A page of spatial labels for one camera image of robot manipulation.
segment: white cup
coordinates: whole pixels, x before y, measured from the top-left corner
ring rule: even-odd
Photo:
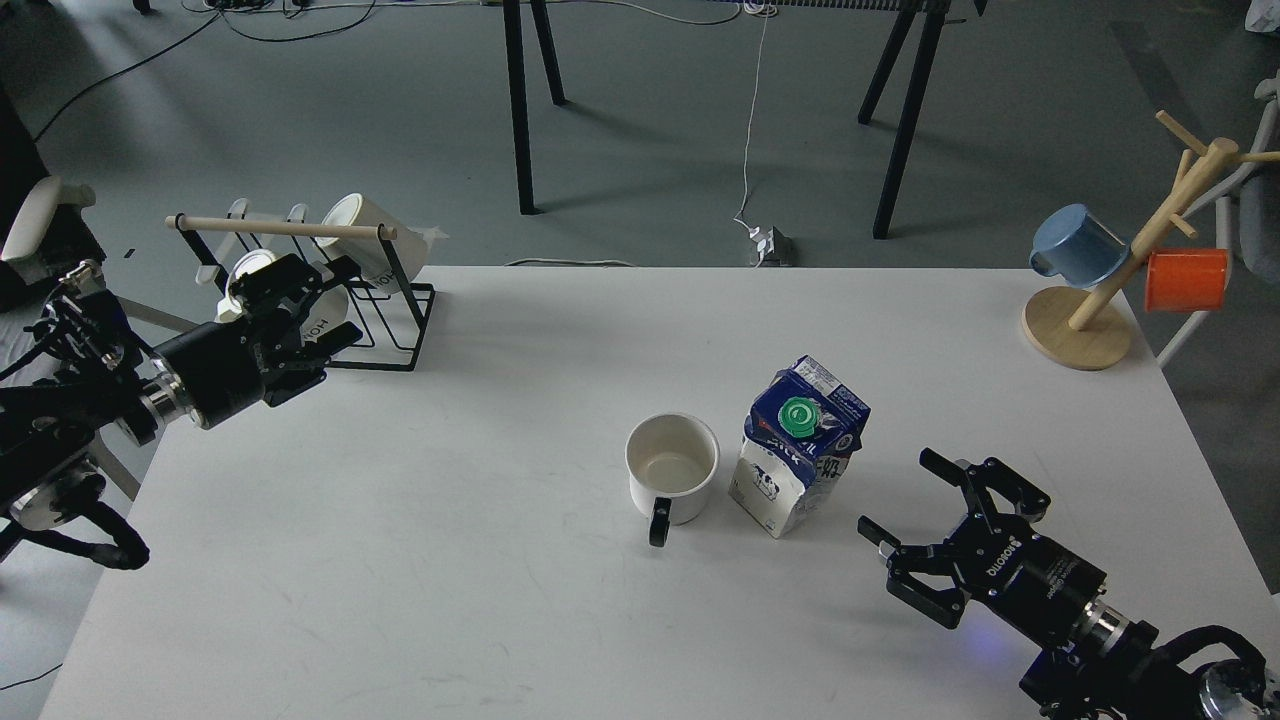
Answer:
[[[275,263],[279,255],[266,249],[250,250],[232,266],[230,277],[237,279],[250,273],[256,273],[262,268]],[[303,342],[314,342],[324,333],[347,322],[347,307],[351,301],[347,299],[347,288],[338,286],[326,290],[307,311],[298,331]],[[244,313],[239,301],[228,292],[218,301],[218,322],[230,323]]]
[[[631,430],[626,456],[631,501],[652,519],[649,544],[662,547],[671,525],[692,520],[707,506],[719,468],[716,434],[692,415],[663,413]]]
[[[421,233],[406,228],[399,220],[375,205],[358,192],[339,200],[321,224],[325,225],[387,225],[396,228],[396,240],[390,241],[404,268],[404,277],[412,281],[426,265],[429,246]],[[347,255],[360,265],[360,277],[378,290],[394,295],[399,292],[396,272],[392,269],[383,245],[378,240],[355,240],[338,237],[317,237],[316,243],[329,254],[334,251]]]

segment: white table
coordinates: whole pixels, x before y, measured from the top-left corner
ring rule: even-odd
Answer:
[[[995,455],[1042,532],[1162,639],[1219,623],[1280,662],[1280,614],[1149,350],[1088,374],[1019,327],[1027,270],[431,268],[412,374],[333,372],[165,436],[42,717],[1034,717],[1037,650],[970,603],[884,591],[868,514],[937,542]],[[646,544],[622,446],[662,410],[732,465],[773,373],[813,354],[872,407],[820,515],[774,541],[727,495]]]

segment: milk carton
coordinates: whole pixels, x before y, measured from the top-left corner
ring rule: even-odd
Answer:
[[[755,398],[728,493],[781,538],[831,495],[870,407],[805,355]]]

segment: gray floor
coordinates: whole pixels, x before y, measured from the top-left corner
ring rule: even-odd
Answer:
[[[207,18],[154,4],[160,12],[143,18],[125,0],[13,3],[0,22],[0,79],[28,126]],[[733,12],[646,4],[696,19]],[[1075,201],[1130,234],[1176,167],[1179,147],[1156,109],[1204,138],[1252,140],[1253,87],[1280,67],[1280,40],[1243,31],[1247,5],[996,0],[977,18],[957,3],[970,22],[943,32],[887,241],[872,240],[870,224],[909,56],[877,122],[860,127],[854,115],[892,15],[782,8],[764,40],[746,218],[795,238],[809,266],[1024,266],[1039,222]],[[232,22],[279,37],[360,13]],[[221,214],[241,196],[261,211],[306,202],[319,219],[338,197],[365,192],[410,225],[447,232],[436,264],[744,264],[746,236],[730,218],[742,197],[763,20],[690,27],[573,3],[552,6],[552,22],[571,104],[549,102],[526,22],[536,217],[516,209],[497,8],[383,8],[349,32],[289,44],[252,42],[216,22],[77,102],[41,151],[55,172],[97,190],[86,219],[110,254],[113,287],[191,318],[209,316],[215,296],[192,284],[193,260],[160,220]],[[1211,242],[1210,215],[1196,224]],[[1140,306],[1142,283],[1128,292]],[[1158,348],[1181,318],[1140,320]],[[1272,592],[1277,329],[1280,290],[1238,273],[1226,310],[1167,370]]]

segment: green bottle cap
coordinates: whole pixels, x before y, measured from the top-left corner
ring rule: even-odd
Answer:
[[[778,410],[778,423],[794,438],[812,437],[822,414],[818,404],[808,397],[792,397]]]

